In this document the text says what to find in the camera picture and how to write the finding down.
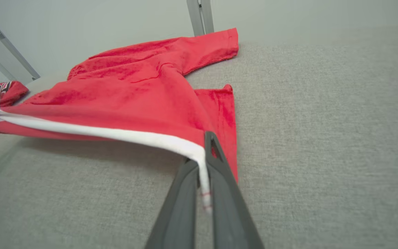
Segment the gray tablecloth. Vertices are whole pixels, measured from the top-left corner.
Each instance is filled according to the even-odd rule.
[[[233,86],[239,186],[265,247],[398,248],[398,28],[240,44],[236,58],[187,78]],[[181,159],[119,141],[0,135],[0,248],[142,248]],[[197,248],[211,248],[198,209]]]

